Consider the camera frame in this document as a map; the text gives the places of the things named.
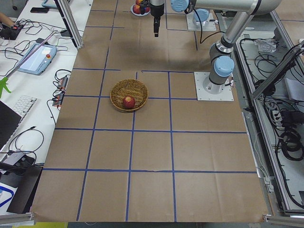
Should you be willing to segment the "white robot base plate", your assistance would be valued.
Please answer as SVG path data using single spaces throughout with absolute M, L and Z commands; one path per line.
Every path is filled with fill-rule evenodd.
M 234 101 L 229 78 L 219 86 L 209 81 L 209 72 L 194 72 L 194 81 L 198 101 Z

